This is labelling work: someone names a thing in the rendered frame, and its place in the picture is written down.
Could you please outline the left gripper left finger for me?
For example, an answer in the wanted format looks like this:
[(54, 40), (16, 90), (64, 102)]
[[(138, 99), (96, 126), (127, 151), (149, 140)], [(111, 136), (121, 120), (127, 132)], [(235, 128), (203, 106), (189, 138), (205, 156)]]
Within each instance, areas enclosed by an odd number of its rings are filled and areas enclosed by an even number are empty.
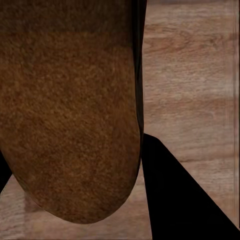
[(0, 150), (0, 193), (6, 186), (6, 183), (9, 181), (12, 174), (13, 173), (10, 170), (10, 168)]

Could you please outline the sandal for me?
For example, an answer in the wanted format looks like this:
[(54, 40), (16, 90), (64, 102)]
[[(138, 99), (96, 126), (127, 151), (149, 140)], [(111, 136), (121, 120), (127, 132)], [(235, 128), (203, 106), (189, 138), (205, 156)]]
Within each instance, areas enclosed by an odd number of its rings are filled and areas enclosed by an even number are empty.
[(0, 0), (0, 151), (29, 197), (75, 224), (132, 193), (144, 133), (147, 0)]

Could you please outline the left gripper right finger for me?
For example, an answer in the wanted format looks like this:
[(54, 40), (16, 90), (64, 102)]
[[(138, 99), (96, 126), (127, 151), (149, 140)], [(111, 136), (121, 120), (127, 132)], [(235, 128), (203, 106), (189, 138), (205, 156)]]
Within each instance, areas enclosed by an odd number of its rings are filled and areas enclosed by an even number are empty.
[(153, 240), (240, 240), (240, 230), (155, 136), (142, 167)]

